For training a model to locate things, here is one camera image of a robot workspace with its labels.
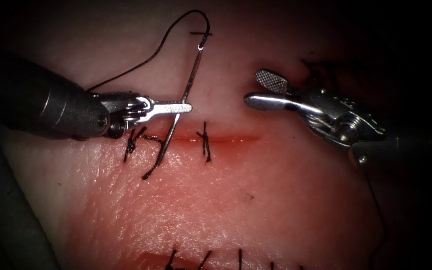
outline skin incision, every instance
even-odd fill
[[[240,249],[241,269],[369,267],[384,232],[364,174],[297,113],[252,110],[244,96],[265,91],[254,73],[266,68],[376,111],[384,103],[387,113],[399,82],[343,13],[285,2],[71,2],[14,19],[1,37],[9,48],[85,89],[146,60],[185,12],[201,10],[211,23],[187,100],[193,111],[181,116],[146,181],[161,147],[154,138],[165,139],[173,116],[137,127],[132,140],[127,132],[119,140],[51,141],[0,128],[14,175],[65,269],[162,270],[177,251],[171,267],[196,270],[211,251],[202,269],[237,270]],[[94,92],[181,100],[202,37],[190,33],[205,30],[200,15],[188,16],[152,62]],[[411,221],[396,213],[407,196],[388,181],[374,189],[393,231],[403,231]],[[410,233],[392,234],[378,268],[391,266]]]

